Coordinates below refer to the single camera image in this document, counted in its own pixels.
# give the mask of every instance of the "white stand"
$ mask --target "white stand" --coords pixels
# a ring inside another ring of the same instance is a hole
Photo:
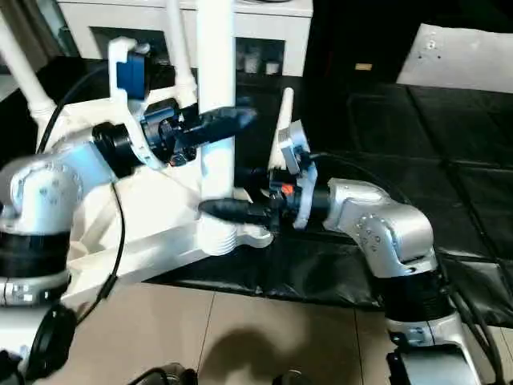
[[[181,107],[186,107],[196,102],[196,83],[188,66],[184,33],[183,31],[180,33],[182,22],[177,0],[167,1],[167,12],[169,24],[166,40],[175,58],[176,85],[151,91],[146,103],[175,98]],[[210,16],[204,14],[202,23],[204,28],[209,30],[201,33],[200,37],[205,47],[215,44],[209,41],[209,36],[216,35],[215,29],[219,28],[218,22],[215,14]],[[39,136],[41,136],[42,128],[46,126],[55,105],[42,89],[25,55],[10,33],[10,29],[3,22],[1,13],[0,24],[0,51],[28,101],[30,113],[38,122]],[[232,47],[226,48],[223,50],[226,55],[233,52]],[[212,65],[210,61],[210,57],[204,56],[200,68],[208,69]],[[224,69],[226,73],[222,77],[223,82],[220,82],[217,77],[218,71],[205,71],[201,77],[201,82],[215,84],[217,93],[226,95],[230,100],[235,97],[235,69],[228,65],[231,61],[229,57],[219,61],[220,65],[227,66]],[[212,89],[209,93],[210,96],[204,97],[204,111],[216,107],[213,101],[216,94]],[[223,105],[230,105],[228,101],[223,99]],[[48,108],[45,110],[45,119],[41,120],[38,114],[43,105]],[[113,124],[124,123],[123,111],[116,108],[115,103],[110,99],[69,104],[55,125],[48,148],[70,132],[105,121]],[[232,159],[233,147],[228,150],[227,155]],[[233,162],[224,164],[223,168],[217,172],[220,176],[231,175],[229,178],[231,185],[225,188],[228,187],[232,191]],[[208,254],[201,250],[198,242],[199,222],[196,208],[201,196],[198,176],[199,162],[195,161],[182,168],[166,168],[163,172],[140,168],[134,176],[119,182],[118,190],[127,223],[126,245],[119,267],[119,282],[143,281],[208,257]],[[273,240],[269,232],[256,226],[231,227],[234,232],[229,234],[228,243],[232,245],[230,249],[237,245],[265,247]],[[71,239],[68,265],[73,279],[63,299],[68,304],[78,305],[95,296],[114,265],[119,241],[119,218],[109,188],[97,188],[86,197],[75,214]]]

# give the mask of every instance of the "blue component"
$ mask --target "blue component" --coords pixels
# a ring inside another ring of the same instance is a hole
[[[118,88],[127,92],[128,99],[145,100],[149,92],[146,79],[146,55],[128,52],[126,63],[117,63]]]

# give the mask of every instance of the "white vertical tube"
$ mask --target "white vertical tube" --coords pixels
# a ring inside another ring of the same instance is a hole
[[[198,0],[197,41],[200,112],[235,105],[234,0]],[[235,140],[201,149],[202,199],[231,197]],[[236,226],[203,215],[198,228],[201,249],[224,255],[236,246]]]
[[[48,97],[41,83],[36,77],[34,70],[30,66],[21,47],[18,45],[12,30],[7,25],[2,12],[0,11],[0,53],[4,58],[10,73],[16,79],[21,88],[28,107],[30,115],[38,124],[38,143],[41,139],[42,130],[51,117],[55,109],[55,103]]]
[[[280,115],[278,116],[278,123],[276,125],[276,131],[274,132],[271,156],[269,157],[269,164],[267,166],[268,170],[271,168],[285,170],[287,168],[285,158],[283,157],[280,146],[278,145],[278,132],[287,128],[292,123],[293,104],[294,90],[292,88],[286,88],[283,91],[283,98],[281,99]]]
[[[196,103],[196,81],[189,64],[187,41],[179,0],[167,0],[167,21],[165,28],[166,44],[175,66],[175,86],[181,107]]]

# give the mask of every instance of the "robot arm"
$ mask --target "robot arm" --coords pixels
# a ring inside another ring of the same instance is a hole
[[[310,215],[325,229],[349,235],[364,253],[385,309],[390,339],[390,382],[480,384],[458,313],[444,290],[426,216],[394,201],[371,183],[332,179],[329,191],[315,188],[316,165],[301,122],[279,132],[289,172],[269,174],[269,203],[205,201],[200,210],[226,221],[276,230],[288,217],[303,229]]]

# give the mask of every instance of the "black cable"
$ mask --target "black cable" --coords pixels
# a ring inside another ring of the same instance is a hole
[[[140,375],[127,385],[137,385],[141,383],[144,379],[148,378],[150,375],[159,375],[164,385],[171,385],[168,380],[168,374],[161,367],[154,367],[149,371],[145,371],[142,375]]]
[[[359,164],[356,164],[354,162],[351,162],[347,159],[345,159],[342,156],[336,155],[336,154],[330,154],[328,152],[317,152],[310,155],[311,160],[318,160],[318,159],[331,159],[335,160],[339,164],[343,164],[345,166],[354,168],[365,175],[367,175],[372,181],[376,184],[378,184],[380,187],[388,191],[388,193],[396,193],[398,197],[401,198],[402,202],[411,205],[410,198],[395,184],[391,184],[388,180],[385,180],[381,178],[380,176],[376,175],[372,171],[370,171],[368,168],[362,167]]]
[[[477,322],[477,324],[481,328],[481,331],[484,334],[484,338],[487,340],[488,346],[490,347],[490,354],[494,361],[493,363],[491,363],[491,365],[495,371],[495,384],[506,385],[506,382],[504,381],[503,361],[500,358],[499,348],[497,347],[494,337],[491,334],[490,327],[487,325],[486,321],[484,320],[484,317],[479,312],[477,306],[471,301],[467,294],[454,283],[453,285],[455,287],[455,292],[457,293],[457,295],[461,297],[465,305],[467,305],[467,308],[470,311],[472,318],[475,320],[475,322]]]
[[[115,196],[115,203],[118,206],[119,211],[119,219],[121,223],[121,236],[119,237],[119,246],[118,246],[118,253],[115,258],[114,267],[112,268],[112,272],[107,277],[107,280],[103,283],[101,289],[99,290],[98,294],[96,295],[95,301],[92,303],[89,308],[80,316],[79,320],[77,321],[77,326],[79,326],[82,322],[86,320],[87,317],[96,309],[98,304],[103,300],[107,299],[107,297],[110,295],[112,289],[114,288],[114,284],[118,280],[118,269],[119,264],[121,263],[121,257],[123,256],[123,248],[125,245],[125,233],[126,233],[126,225],[125,225],[125,216],[123,213],[123,207],[121,206],[121,200],[119,199],[118,190],[116,189],[115,185],[111,184],[112,192]]]
[[[86,86],[91,79],[96,76],[98,73],[105,71],[108,69],[108,63],[101,63],[98,65],[93,71],[85,74],[82,78],[80,78],[73,87],[64,95],[64,97],[59,101],[57,107],[54,109],[54,112],[51,114],[51,118],[46,125],[45,131],[42,134],[41,142],[38,146],[38,151],[36,154],[42,154],[45,151],[45,147],[48,144],[48,140],[50,139],[50,135],[54,130],[55,123],[57,123],[57,119],[59,118],[61,112],[64,107],[69,104],[70,101],[76,96],[76,94]]]
[[[486,355],[486,357],[488,359],[488,362],[490,363],[491,367],[495,371],[495,368],[497,367],[497,365],[498,364],[502,365],[502,362],[497,363],[497,361],[496,361],[496,359],[495,359],[495,357],[494,357],[494,355],[493,355],[493,353],[491,351],[490,344],[483,337],[483,333],[480,332],[479,328],[474,324],[474,319],[472,318],[471,313],[463,305],[463,300],[461,299],[459,294],[457,292],[453,291],[450,294],[450,299],[452,300],[452,302],[454,304],[454,307],[458,311],[459,316],[461,317],[463,322],[466,323],[466,325],[468,326],[468,328],[471,331],[472,335],[474,335],[474,338],[475,338],[476,342],[478,343],[479,347],[481,348],[481,350]]]

